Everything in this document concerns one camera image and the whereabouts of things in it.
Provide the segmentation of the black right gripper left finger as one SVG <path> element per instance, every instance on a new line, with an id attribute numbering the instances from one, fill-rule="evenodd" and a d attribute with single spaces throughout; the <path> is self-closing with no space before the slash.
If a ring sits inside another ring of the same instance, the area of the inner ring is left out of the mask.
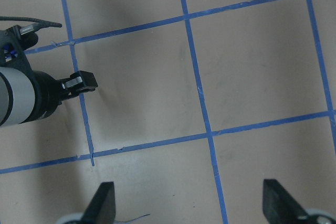
<path id="1" fill-rule="evenodd" d="M 82 223 L 114 223 L 116 216 L 114 182 L 98 187 L 82 216 Z"/>

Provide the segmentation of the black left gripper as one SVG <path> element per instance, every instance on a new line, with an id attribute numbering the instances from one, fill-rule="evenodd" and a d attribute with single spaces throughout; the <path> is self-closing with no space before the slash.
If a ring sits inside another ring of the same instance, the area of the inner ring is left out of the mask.
<path id="1" fill-rule="evenodd" d="M 31 121 L 41 120 L 52 115 L 62 101 L 72 99 L 75 93 L 94 91 L 97 81 L 92 72 L 77 71 L 70 77 L 56 80 L 42 71 L 33 71 L 35 81 L 35 105 Z"/>

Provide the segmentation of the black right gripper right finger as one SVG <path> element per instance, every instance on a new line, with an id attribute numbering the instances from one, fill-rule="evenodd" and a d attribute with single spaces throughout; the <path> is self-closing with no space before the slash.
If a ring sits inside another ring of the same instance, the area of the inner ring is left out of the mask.
<path id="1" fill-rule="evenodd" d="M 263 181 L 263 214 L 272 224 L 312 223 L 308 213 L 276 179 Z"/>

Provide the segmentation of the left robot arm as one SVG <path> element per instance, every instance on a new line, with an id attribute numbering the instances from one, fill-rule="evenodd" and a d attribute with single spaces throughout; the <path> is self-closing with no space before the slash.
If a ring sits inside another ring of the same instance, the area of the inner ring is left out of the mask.
<path id="1" fill-rule="evenodd" d="M 98 87 L 94 74 L 86 71 L 60 80 L 42 71 L 32 74 L 28 78 L 17 69 L 1 67 L 1 127 L 47 118 L 62 101 Z"/>

